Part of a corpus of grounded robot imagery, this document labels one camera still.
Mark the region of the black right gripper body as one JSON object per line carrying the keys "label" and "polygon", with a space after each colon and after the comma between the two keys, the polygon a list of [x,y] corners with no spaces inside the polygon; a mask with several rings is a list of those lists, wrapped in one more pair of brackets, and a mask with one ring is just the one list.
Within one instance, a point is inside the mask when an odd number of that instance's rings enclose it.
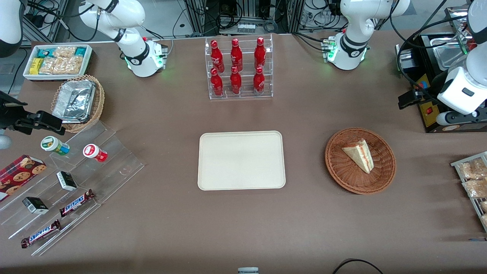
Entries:
{"label": "black right gripper body", "polygon": [[5,92],[0,92],[0,128],[2,130],[12,130],[27,132],[26,128],[16,126],[18,120],[26,117],[24,106],[26,102],[17,100]]}

